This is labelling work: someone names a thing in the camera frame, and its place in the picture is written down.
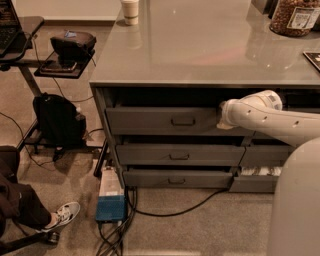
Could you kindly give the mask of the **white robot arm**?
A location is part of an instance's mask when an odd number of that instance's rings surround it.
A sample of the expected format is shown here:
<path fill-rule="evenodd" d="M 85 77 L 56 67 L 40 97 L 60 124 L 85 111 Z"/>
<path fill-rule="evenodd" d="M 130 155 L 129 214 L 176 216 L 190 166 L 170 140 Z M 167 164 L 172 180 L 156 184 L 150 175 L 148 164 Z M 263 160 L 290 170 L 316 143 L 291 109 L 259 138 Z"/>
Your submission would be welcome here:
<path fill-rule="evenodd" d="M 242 127 L 294 147 L 275 189 L 267 256 L 320 256 L 320 115 L 284 111 L 271 90 L 220 108 L 218 128 Z"/>

